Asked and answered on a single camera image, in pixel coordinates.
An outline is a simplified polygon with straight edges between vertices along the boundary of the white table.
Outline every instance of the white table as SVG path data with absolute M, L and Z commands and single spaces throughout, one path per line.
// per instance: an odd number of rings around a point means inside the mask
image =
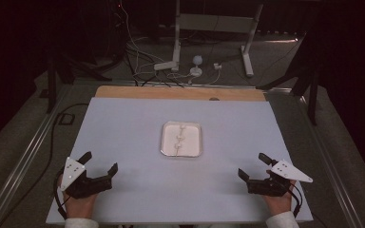
M 199 157 L 161 153 L 168 121 L 201 125 Z M 70 156 L 79 159 L 87 151 L 93 156 L 86 164 L 88 177 L 119 165 L 113 189 L 100 194 L 93 215 L 110 224 L 263 222 L 269 217 L 266 204 L 247 193 L 238 168 L 265 179 L 268 166 L 258 160 L 260 152 L 290 161 L 268 102 L 96 97 Z M 303 199 L 298 220 L 311 219 Z M 47 223 L 64 223 L 54 202 Z

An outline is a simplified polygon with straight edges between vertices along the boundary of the human hand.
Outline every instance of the human hand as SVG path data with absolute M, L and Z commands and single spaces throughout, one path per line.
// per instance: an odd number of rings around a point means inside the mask
M 293 184 L 289 188 L 292 191 L 296 181 L 290 180 L 290 183 Z M 262 198 L 268 205 L 269 212 L 272 216 L 291 211 L 292 209 L 292 195 L 289 192 L 286 192 L 281 197 L 269 197 L 262 195 Z
M 58 179 L 58 186 L 62 181 L 62 175 Z M 94 209 L 94 203 L 99 194 L 91 195 L 87 198 L 75 199 L 68 195 L 65 191 L 62 192 L 64 196 L 65 208 L 67 210 L 67 217 L 78 219 L 91 219 Z

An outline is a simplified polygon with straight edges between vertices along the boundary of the metal stand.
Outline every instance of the metal stand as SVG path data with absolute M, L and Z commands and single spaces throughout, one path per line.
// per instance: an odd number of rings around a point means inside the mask
M 245 66 L 245 74 L 249 77 L 254 76 L 248 52 L 254 39 L 254 34 L 256 33 L 263 4 L 258 5 L 256 14 L 253 18 L 180 13 L 180 0 L 176 0 L 176 5 L 173 59 L 171 63 L 168 62 L 167 65 L 155 65 L 155 69 L 171 68 L 173 72 L 179 71 L 181 52 L 180 29 L 227 31 L 248 33 L 247 43 L 245 46 L 241 47 L 241 55 Z

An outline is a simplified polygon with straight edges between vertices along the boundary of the white tray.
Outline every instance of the white tray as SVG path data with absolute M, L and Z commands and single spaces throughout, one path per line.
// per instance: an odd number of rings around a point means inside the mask
M 198 157 L 202 133 L 198 123 L 167 122 L 163 126 L 162 153 L 173 157 Z

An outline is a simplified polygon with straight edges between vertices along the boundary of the white ball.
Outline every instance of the white ball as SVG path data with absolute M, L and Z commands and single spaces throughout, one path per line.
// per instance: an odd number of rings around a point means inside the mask
M 201 56 L 201 55 L 196 55 L 196 56 L 194 56 L 194 59 L 192 60 L 192 62 L 193 62 L 195 65 L 200 65 L 200 64 L 202 64 L 202 56 Z

